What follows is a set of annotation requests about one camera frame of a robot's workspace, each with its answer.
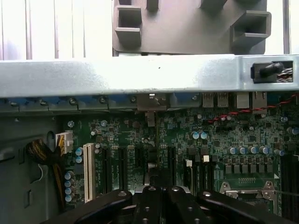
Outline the black RAM slot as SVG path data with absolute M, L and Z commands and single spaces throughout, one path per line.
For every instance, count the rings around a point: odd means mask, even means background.
M 289 178 L 288 178 L 288 162 L 289 158 L 287 154 L 284 154 L 281 158 L 281 190 L 283 192 L 289 191 Z M 281 194 L 282 197 L 282 215 L 288 214 L 288 206 L 290 197 L 286 194 Z
M 299 219 L 299 154 L 292 155 L 292 192 L 295 193 L 293 213 Z
M 201 162 L 202 188 L 213 190 L 214 188 L 214 164 L 209 155 L 202 156 Z

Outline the black expansion slot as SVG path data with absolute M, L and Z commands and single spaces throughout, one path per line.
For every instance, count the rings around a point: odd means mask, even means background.
M 171 184 L 176 185 L 176 148 L 175 146 L 168 146 L 167 150 Z
M 112 191 L 112 174 L 111 174 L 111 153 L 109 147 L 102 149 L 102 170 L 103 170 L 103 193 L 107 194 Z
M 119 147 L 119 185 L 120 189 L 128 190 L 128 164 L 127 164 L 127 149 L 125 147 Z

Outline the CPU socket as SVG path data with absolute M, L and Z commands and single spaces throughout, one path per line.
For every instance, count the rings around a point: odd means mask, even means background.
M 253 188 L 231 187 L 229 182 L 223 182 L 219 192 L 253 206 L 260 204 L 269 206 L 272 204 L 273 209 L 276 209 L 278 206 L 278 197 L 275 193 L 274 184 L 271 181 L 266 181 L 262 187 Z

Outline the white PCI slot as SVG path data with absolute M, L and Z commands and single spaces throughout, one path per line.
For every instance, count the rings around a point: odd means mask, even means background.
M 96 198 L 94 150 L 95 150 L 94 143 L 87 143 L 83 145 L 85 203 L 94 200 Z

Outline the green motherboard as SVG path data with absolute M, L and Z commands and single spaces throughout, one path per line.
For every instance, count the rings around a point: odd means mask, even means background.
M 262 187 L 266 181 L 281 191 L 281 160 L 287 154 L 289 192 L 292 192 L 292 155 L 299 154 L 299 94 L 252 93 L 248 108 L 237 109 L 224 94 L 216 100 L 204 95 L 202 103 L 193 109 L 198 132 L 196 190 L 202 188 L 202 156 L 209 155 L 214 164 L 214 188 L 223 182 L 231 187 Z M 67 209 L 85 202 L 83 145 L 95 144 L 96 198 L 103 193 L 102 149 L 111 153 L 112 191 L 119 185 L 119 147 L 127 149 L 128 191 L 135 193 L 145 184 L 134 165 L 138 131 L 133 127 L 144 118 L 142 113 L 85 115 L 66 119 L 65 128 L 73 134 L 73 150 L 65 156 L 64 199 Z M 282 215 L 282 197 L 278 206 L 262 208 Z

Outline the thin metal locking lever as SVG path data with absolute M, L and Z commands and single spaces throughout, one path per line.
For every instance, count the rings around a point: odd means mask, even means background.
M 283 195 L 289 195 L 289 196 L 299 196 L 299 193 L 292 193 L 287 191 L 280 191 L 280 190 L 273 190 L 274 193 L 277 194 L 283 194 Z

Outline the white power connector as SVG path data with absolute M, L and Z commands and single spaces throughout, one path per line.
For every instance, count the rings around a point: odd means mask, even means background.
M 58 133 L 55 135 L 56 147 L 60 148 L 61 155 L 67 154 L 73 150 L 72 132 Z

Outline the black open PC case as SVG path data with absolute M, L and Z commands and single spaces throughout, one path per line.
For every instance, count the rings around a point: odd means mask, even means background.
M 270 62 L 284 65 L 277 81 L 253 83 L 252 65 Z M 48 224 L 72 210 L 63 192 L 67 154 L 61 155 L 55 140 L 67 132 L 66 119 L 137 113 L 138 95 L 159 93 L 190 93 L 200 104 L 206 94 L 213 100 L 228 94 L 237 109 L 248 108 L 252 93 L 299 94 L 299 55 L 1 61 L 0 224 Z M 135 193 L 147 186 L 163 191 L 159 224 L 174 224 L 166 190 L 177 185 L 143 185 Z

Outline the grey plastic parts rack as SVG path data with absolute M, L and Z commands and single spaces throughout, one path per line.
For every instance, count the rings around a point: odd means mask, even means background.
M 259 55 L 270 35 L 267 0 L 114 0 L 122 53 Z

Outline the black intrusion switch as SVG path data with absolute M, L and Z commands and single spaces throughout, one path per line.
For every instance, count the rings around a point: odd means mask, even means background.
M 275 83 L 283 70 L 284 65 L 280 62 L 254 63 L 250 68 L 250 77 L 255 84 Z

